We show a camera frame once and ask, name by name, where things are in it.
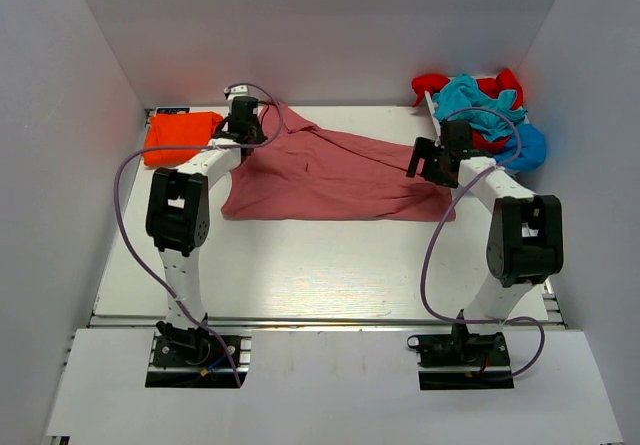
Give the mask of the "pink t-shirt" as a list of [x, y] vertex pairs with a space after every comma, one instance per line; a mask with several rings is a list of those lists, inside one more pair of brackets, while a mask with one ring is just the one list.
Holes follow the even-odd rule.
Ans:
[[232, 171], [227, 219], [437, 222], [452, 202], [448, 189], [408, 177], [408, 145], [324, 129], [287, 106], [260, 118], [275, 139]]

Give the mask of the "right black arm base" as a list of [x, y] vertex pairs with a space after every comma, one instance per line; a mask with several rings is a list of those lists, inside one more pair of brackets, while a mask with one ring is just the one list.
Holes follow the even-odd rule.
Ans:
[[502, 333], [412, 335], [407, 346], [418, 356], [421, 391], [509, 390], [511, 360]]

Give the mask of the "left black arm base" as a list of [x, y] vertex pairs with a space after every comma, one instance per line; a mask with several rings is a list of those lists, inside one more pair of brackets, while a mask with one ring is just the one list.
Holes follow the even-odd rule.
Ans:
[[214, 337], [194, 343], [154, 336], [146, 372], [149, 389], [239, 389], [249, 371], [251, 339], [223, 335], [227, 351]]

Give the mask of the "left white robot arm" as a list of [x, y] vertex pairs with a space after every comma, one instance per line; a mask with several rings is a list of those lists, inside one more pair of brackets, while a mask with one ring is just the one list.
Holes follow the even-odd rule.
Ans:
[[210, 230], [209, 190], [239, 167], [251, 145], [267, 141], [260, 101], [234, 94], [229, 113], [208, 149], [177, 168], [157, 169], [151, 181], [145, 228], [164, 270], [167, 315], [162, 331], [198, 329], [207, 321], [200, 291], [199, 252]]

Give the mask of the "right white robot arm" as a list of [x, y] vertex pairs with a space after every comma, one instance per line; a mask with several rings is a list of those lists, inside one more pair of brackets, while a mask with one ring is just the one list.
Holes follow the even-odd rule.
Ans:
[[417, 138], [407, 175], [456, 189], [458, 198], [470, 192], [491, 213], [488, 275], [471, 303], [450, 318], [435, 312], [427, 300], [426, 268], [445, 220], [438, 223], [427, 247], [420, 294], [427, 311], [444, 322], [465, 326], [472, 334], [499, 332], [521, 299], [563, 267], [560, 200], [523, 187], [505, 164], [475, 149], [471, 126], [463, 120], [443, 121], [437, 140]]

